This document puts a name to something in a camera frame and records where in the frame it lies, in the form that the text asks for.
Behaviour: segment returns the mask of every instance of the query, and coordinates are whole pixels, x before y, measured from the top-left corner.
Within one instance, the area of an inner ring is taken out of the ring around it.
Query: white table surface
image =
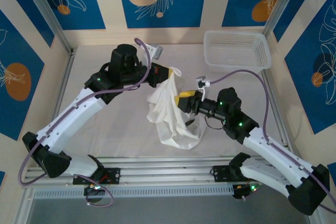
[[[77,49],[65,95],[63,110],[83,88],[90,76],[110,61],[116,46],[80,46]],[[167,67],[179,68],[185,78],[183,90],[195,90],[195,78],[206,75],[216,80],[223,73],[209,72],[203,56],[203,45],[164,45],[158,61]],[[260,82],[250,74],[234,74],[226,80],[211,86],[208,98],[216,100],[219,90],[234,87],[242,100],[242,110],[262,125],[265,113],[265,93]],[[239,152],[256,155],[248,148],[226,136],[222,130],[208,128],[200,143],[191,150],[180,150],[160,143],[156,126],[146,115],[149,104],[147,96],[154,89],[147,84],[140,89],[124,92],[113,99],[108,106],[90,118],[73,136],[66,150],[96,157],[188,157],[188,156],[235,156]],[[220,123],[209,119],[214,127]],[[269,110],[267,132],[280,142],[272,110]]]

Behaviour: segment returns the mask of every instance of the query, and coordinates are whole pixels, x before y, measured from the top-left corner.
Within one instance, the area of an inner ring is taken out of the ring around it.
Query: purple cable
[[[265,95],[266,95],[266,109],[265,109],[265,116],[264,116],[264,121],[263,121],[263,127],[262,127],[262,132],[264,133],[264,137],[266,139],[266,141],[269,143],[269,138],[268,138],[268,135],[266,133],[266,123],[267,123],[267,115],[268,115],[268,109],[269,109],[269,94],[267,92],[267,88],[266,88],[266,85],[264,83],[264,81],[262,80],[262,78],[257,75],[256,73],[250,71],[250,70],[246,70],[246,69],[239,69],[239,70],[235,70],[235,71],[232,71],[231,73],[228,73],[227,75],[219,78],[218,80],[215,80],[215,81],[211,81],[210,82],[210,85],[213,85],[213,84],[216,84],[220,81],[223,81],[224,79],[228,78],[229,76],[235,74],[235,73],[238,73],[238,72],[246,72],[246,73],[251,73],[253,74],[255,77],[258,78],[258,80],[260,81],[262,87],[264,88],[264,91],[265,91]],[[291,157],[290,155],[288,155],[286,152],[284,152],[282,149],[280,149],[279,147],[277,147],[275,144],[273,143],[270,143],[270,145],[275,148],[278,152],[280,152],[282,155],[284,155],[286,158],[290,159],[293,163],[295,163],[297,166],[301,166],[301,164],[293,157]],[[331,199],[331,201],[333,202],[333,204],[336,206],[336,199],[331,195],[331,193],[328,191],[328,189],[324,186],[324,184],[321,183],[321,181],[319,181],[315,176],[314,174],[312,174],[311,172],[309,172],[306,168],[303,169],[303,171],[305,173],[307,173],[309,176],[311,176],[315,181],[316,183],[323,189],[323,191],[329,196],[329,198]],[[324,206],[324,205],[320,205],[320,207],[322,207],[323,209],[333,213],[333,214],[336,214],[336,211]]]
[[[144,50],[145,50],[145,52],[146,52],[146,56],[147,56],[147,59],[148,59],[148,66],[149,67],[147,67],[147,70],[146,70],[146,73],[145,73],[145,75],[142,77],[142,79],[138,82],[138,83],[136,83],[136,84],[134,84],[134,85],[132,85],[132,86],[129,86],[129,87],[127,87],[127,88],[124,88],[124,89],[113,89],[113,90],[103,90],[103,91],[98,91],[98,92],[95,92],[95,93],[92,93],[92,94],[90,94],[90,95],[88,95],[88,96],[86,96],[86,97],[84,97],[83,99],[81,99],[79,102],[77,102],[76,103],[76,107],[78,107],[79,105],[81,105],[83,102],[85,102],[86,100],[88,100],[88,99],[90,99],[91,97],[95,97],[95,96],[97,96],[97,95],[100,95],[100,94],[109,94],[109,93],[119,93],[119,92],[123,92],[123,91],[129,91],[129,90],[133,90],[134,88],[137,88],[141,83],[143,83],[145,80],[146,80],[146,78],[147,78],[147,76],[148,76],[148,74],[149,74],[149,71],[150,71],[150,65],[151,65],[151,57],[150,57],[150,53],[149,53],[149,51],[148,51],[148,49],[147,49],[147,47],[146,47],[146,45],[145,45],[145,43],[142,41],[142,40],[140,40],[140,39],[138,39],[138,38],[135,38],[134,39],[134,42],[136,43],[136,44],[138,44],[139,46],[142,46],[143,48],[144,48]],[[61,122],[61,121],[63,121],[63,119],[64,118],[66,118],[75,108],[76,108],[75,106],[73,106],[73,107],[71,107],[71,108],[69,108],[51,127],[50,127],[50,129],[46,132],[46,135],[48,135],[48,134],[50,134],[50,132],[51,131],[53,131],[53,129]],[[20,167],[20,170],[19,170],[19,173],[18,173],[18,176],[17,176],[17,180],[18,180],[18,183],[21,185],[21,186],[28,186],[28,185],[30,185],[30,184],[32,184],[32,183],[34,183],[34,182],[36,182],[36,181],[38,181],[40,178],[42,178],[42,177],[44,177],[45,175],[46,175],[46,173],[43,173],[43,174],[41,174],[40,176],[38,176],[37,178],[34,178],[33,180],[31,180],[31,181],[29,181],[29,182],[23,182],[22,181],[22,174],[23,174],[23,171],[24,171],[24,169],[25,169],[25,166],[27,165],[27,163],[28,163],[28,161],[29,161],[29,159],[30,159],[30,157],[33,155],[33,153],[34,153],[34,151],[39,147],[39,145],[44,141],[46,139],[46,136],[43,136],[35,145],[34,145],[34,147],[30,150],[30,152],[28,153],[28,155],[26,156],[26,158],[24,159],[24,161],[22,162],[22,164],[21,164],[21,167]],[[93,182],[94,180],[88,180],[88,181],[90,181],[90,182],[92,182],[92,183],[95,183],[96,185],[99,185],[100,187],[102,187],[106,192],[107,192],[107,194],[109,194],[111,197],[112,197],[112,194],[105,188],[105,187],[103,187],[102,185],[100,185],[99,183],[97,183],[97,182]],[[98,206],[98,205],[94,205],[94,204],[91,204],[90,203],[90,205],[91,206],[97,206],[97,207],[107,207],[107,206],[110,206],[111,204],[112,204],[112,202],[113,202],[113,197],[112,197],[112,201],[111,201],[111,203],[110,204],[107,204],[107,205],[103,205],[103,206]]]

